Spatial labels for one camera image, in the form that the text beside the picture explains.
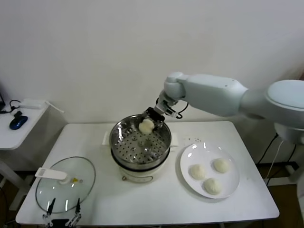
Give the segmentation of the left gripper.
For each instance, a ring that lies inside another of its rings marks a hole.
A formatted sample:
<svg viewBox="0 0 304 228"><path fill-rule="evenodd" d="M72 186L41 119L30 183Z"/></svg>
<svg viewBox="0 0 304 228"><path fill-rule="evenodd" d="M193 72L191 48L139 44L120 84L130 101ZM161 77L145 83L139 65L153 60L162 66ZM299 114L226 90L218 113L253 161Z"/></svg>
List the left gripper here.
<svg viewBox="0 0 304 228"><path fill-rule="evenodd" d="M71 219L51 219L51 214L53 211L53 207L55 204L56 198L53 198L52 202L49 204L47 208L46 214L42 215L44 225L49 228L69 228L69 226L76 226L82 215L80 213L80 198L77 200L76 209L74 216Z"/></svg>

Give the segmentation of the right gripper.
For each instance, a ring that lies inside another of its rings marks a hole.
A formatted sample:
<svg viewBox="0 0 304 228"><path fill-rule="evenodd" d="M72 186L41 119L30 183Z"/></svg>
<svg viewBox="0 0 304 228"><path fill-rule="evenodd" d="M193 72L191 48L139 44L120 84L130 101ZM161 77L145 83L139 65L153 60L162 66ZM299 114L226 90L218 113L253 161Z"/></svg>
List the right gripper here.
<svg viewBox="0 0 304 228"><path fill-rule="evenodd" d="M148 107L148 109L140 114L139 123L142 123L147 117L152 119L154 124L153 131L158 131L162 128L165 120L165 116L172 118L177 117L177 112L172 109L177 104L177 100L170 98L167 95L160 95L156 100L154 107Z"/></svg>

